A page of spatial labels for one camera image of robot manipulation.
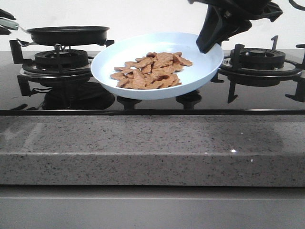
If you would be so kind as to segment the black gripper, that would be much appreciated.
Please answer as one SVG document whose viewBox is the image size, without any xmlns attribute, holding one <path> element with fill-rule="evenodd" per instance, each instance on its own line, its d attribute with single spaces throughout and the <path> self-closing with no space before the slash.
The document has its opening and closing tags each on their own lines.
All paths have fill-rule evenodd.
<svg viewBox="0 0 305 229">
<path fill-rule="evenodd" d="M 274 22 L 283 11 L 271 0 L 189 0 L 208 5 L 203 27 L 196 40 L 200 52 L 208 53 L 215 44 L 228 41 L 229 38 L 248 31 L 252 24 L 249 20 L 263 18 Z M 224 21 L 225 18 L 235 17 L 241 21 Z"/>
</svg>

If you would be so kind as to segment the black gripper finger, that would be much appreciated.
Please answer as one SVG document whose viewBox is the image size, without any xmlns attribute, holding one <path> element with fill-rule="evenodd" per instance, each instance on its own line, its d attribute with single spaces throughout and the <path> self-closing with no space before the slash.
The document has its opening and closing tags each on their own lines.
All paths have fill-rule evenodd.
<svg viewBox="0 0 305 229">
<path fill-rule="evenodd" d="M 0 10 L 0 34 L 9 35 L 11 30 L 16 30 L 16 18 L 5 10 Z"/>
</svg>

